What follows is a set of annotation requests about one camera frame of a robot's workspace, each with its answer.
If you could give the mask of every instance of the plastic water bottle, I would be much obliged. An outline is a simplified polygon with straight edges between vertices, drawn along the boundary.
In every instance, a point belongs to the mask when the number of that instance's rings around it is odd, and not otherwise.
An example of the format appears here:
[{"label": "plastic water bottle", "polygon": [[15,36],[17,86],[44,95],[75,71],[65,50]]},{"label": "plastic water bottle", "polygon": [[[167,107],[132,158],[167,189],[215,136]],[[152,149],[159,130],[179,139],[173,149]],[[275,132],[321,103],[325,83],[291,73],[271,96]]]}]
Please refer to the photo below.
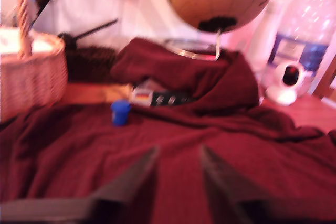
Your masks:
[{"label": "plastic water bottle", "polygon": [[275,68],[284,61],[300,62],[306,77],[298,95],[306,93],[316,76],[336,29],[336,0],[293,0],[280,23],[262,84],[268,88]]}]

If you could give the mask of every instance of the white wall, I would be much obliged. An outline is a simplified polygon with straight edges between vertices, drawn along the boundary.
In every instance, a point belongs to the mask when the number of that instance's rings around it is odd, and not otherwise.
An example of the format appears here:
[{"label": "white wall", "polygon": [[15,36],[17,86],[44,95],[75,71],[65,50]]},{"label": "white wall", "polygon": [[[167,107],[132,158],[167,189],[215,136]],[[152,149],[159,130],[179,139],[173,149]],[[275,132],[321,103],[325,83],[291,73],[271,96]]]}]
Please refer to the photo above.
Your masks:
[{"label": "white wall", "polygon": [[[15,0],[2,0],[2,11],[10,9],[10,3],[14,2]],[[263,13],[243,28],[222,35],[223,46],[245,51],[262,15]],[[116,17],[120,18],[118,25],[89,36],[79,43],[122,48],[135,36],[214,41],[213,35],[198,33],[183,23],[172,11],[167,0],[54,0],[40,16],[35,29],[53,34],[68,31],[76,35]],[[331,44],[312,88],[315,88],[334,55],[336,40]]]}]

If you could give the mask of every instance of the blue bottle cap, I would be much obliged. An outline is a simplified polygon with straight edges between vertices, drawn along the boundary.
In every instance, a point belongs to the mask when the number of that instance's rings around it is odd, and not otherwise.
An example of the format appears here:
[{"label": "blue bottle cap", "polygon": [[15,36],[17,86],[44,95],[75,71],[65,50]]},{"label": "blue bottle cap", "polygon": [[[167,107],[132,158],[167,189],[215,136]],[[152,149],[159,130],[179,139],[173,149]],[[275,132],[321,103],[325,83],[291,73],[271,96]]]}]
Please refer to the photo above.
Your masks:
[{"label": "blue bottle cap", "polygon": [[116,101],[112,103],[111,110],[116,113],[129,113],[131,104],[128,101]]}]

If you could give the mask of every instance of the red blanket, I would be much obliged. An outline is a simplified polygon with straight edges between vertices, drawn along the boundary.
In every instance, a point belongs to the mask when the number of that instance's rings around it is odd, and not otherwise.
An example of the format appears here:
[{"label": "red blanket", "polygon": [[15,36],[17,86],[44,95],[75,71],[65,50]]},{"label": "red blanket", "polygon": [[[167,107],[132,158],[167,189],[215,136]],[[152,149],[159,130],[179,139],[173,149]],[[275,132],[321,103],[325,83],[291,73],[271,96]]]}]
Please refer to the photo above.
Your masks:
[{"label": "red blanket", "polygon": [[[111,124],[108,104],[34,109],[0,125],[1,201],[85,196],[157,145],[151,222],[210,223],[202,144],[274,197],[336,198],[336,131],[295,128],[285,114],[257,106],[257,83],[241,54],[198,61],[134,39],[118,59],[111,70],[116,81],[150,77],[197,101],[134,106],[125,127]],[[320,218],[331,217],[336,209]]]}]

